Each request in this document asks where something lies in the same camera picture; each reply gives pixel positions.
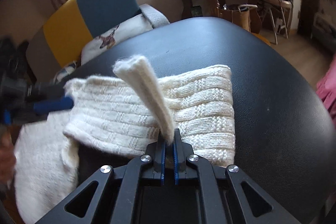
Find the white deer print pillow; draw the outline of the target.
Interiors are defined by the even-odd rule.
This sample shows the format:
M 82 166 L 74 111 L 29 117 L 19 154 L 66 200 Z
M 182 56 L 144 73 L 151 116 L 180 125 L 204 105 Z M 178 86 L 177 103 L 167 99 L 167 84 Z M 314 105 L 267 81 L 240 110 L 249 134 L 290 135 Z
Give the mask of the white deer print pillow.
M 96 36 L 84 46 L 81 51 L 81 65 L 84 65 L 121 42 L 152 29 L 152 25 L 142 14 L 112 27 L 103 34 Z

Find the yellow blue grey sofa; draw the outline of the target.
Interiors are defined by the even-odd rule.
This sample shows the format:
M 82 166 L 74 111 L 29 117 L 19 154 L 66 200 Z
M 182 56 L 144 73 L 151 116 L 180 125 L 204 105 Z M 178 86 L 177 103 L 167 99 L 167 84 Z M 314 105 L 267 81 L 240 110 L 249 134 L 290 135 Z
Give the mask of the yellow blue grey sofa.
M 84 46 L 109 29 L 143 15 L 152 28 L 169 24 L 167 17 L 136 0 L 68 0 L 29 42 L 26 57 L 38 81 L 79 58 Z

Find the blue triangle pattern pillow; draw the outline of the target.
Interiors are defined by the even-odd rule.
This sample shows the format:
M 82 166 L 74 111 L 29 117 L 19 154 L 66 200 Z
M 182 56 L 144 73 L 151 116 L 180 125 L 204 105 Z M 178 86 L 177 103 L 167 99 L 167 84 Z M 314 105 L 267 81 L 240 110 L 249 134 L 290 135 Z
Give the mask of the blue triangle pattern pillow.
M 77 61 L 72 61 L 71 63 L 67 64 L 65 67 L 60 69 L 58 73 L 56 73 L 54 77 L 54 83 L 58 84 L 64 77 L 69 76 L 71 73 L 73 73 L 77 68 Z

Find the white knitted sweater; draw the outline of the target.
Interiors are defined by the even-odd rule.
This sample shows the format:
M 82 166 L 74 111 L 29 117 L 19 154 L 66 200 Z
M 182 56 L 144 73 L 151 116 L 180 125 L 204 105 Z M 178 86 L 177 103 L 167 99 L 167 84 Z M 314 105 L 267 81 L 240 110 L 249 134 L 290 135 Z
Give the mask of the white knitted sweater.
M 141 55 L 119 60 L 114 77 L 69 80 L 74 107 L 25 124 L 15 143 L 15 199 L 25 223 L 35 223 L 78 184 L 79 147 L 133 158 L 178 128 L 194 152 L 217 166 L 235 157 L 230 67 L 217 64 L 158 78 Z

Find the white metal stool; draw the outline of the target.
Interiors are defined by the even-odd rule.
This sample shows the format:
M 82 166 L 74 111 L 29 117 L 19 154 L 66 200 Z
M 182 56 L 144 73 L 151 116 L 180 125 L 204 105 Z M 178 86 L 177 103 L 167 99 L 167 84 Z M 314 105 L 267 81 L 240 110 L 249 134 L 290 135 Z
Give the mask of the white metal stool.
M 286 38 L 289 36 L 293 0 L 261 0 L 261 4 L 261 22 L 269 16 L 274 36 L 272 44 L 278 45 L 278 35 L 282 31 Z

